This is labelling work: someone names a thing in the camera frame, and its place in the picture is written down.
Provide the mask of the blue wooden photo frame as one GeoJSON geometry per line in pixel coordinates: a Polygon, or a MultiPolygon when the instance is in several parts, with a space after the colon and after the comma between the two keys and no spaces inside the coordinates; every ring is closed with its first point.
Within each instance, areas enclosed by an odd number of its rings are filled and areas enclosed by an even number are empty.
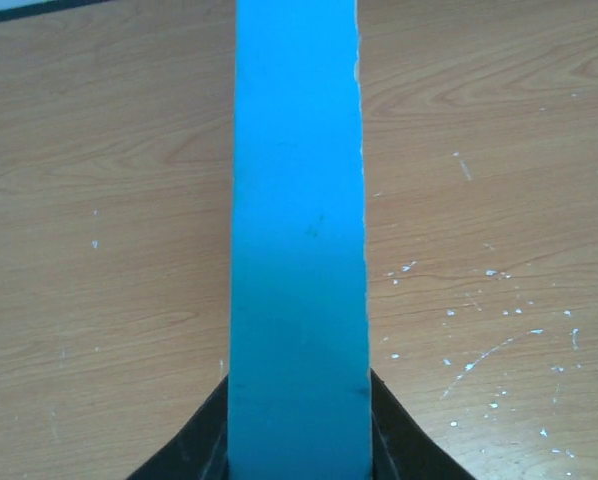
{"type": "Polygon", "coordinates": [[[240,1],[235,53],[229,474],[367,479],[357,5],[240,1]]]}

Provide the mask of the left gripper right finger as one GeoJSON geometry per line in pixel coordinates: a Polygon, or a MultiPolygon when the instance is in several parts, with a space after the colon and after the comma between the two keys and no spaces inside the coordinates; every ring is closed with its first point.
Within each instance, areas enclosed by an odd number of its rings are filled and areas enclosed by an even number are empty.
{"type": "Polygon", "coordinates": [[[474,480],[422,430],[374,370],[370,377],[374,480],[474,480]]]}

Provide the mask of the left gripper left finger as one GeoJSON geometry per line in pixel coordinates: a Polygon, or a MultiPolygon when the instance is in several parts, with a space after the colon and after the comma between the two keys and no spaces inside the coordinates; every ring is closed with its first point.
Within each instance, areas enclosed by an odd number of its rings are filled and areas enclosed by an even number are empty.
{"type": "Polygon", "coordinates": [[[179,432],[127,479],[228,479],[227,408],[225,376],[179,432]]]}

